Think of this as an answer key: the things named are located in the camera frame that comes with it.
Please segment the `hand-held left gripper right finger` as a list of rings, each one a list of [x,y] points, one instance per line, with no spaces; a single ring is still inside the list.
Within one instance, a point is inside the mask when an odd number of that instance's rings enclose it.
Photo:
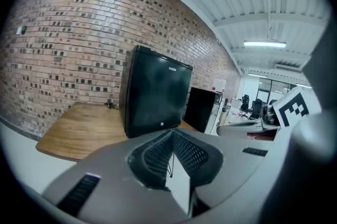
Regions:
[[[188,133],[217,147],[223,156],[222,166],[213,181],[193,189],[192,178],[177,156],[172,155],[172,195],[189,218],[193,217],[194,212],[207,211],[220,205],[238,191],[263,162],[265,153],[261,151],[269,151],[274,140],[274,137],[267,138],[257,133],[229,133],[221,136],[193,131]]]

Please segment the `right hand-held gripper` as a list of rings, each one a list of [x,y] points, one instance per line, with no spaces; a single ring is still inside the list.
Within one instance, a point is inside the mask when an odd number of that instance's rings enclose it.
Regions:
[[[322,111],[318,98],[312,89],[295,87],[272,104],[281,129],[295,126],[303,117]],[[220,137],[273,141],[280,129],[277,125],[265,123],[262,119],[218,126]]]

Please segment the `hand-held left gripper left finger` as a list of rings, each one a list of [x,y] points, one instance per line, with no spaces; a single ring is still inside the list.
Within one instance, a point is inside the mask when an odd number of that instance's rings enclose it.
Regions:
[[[43,198],[77,219],[188,219],[169,190],[148,188],[128,163],[137,147],[162,134],[157,131],[94,151],[58,176]]]

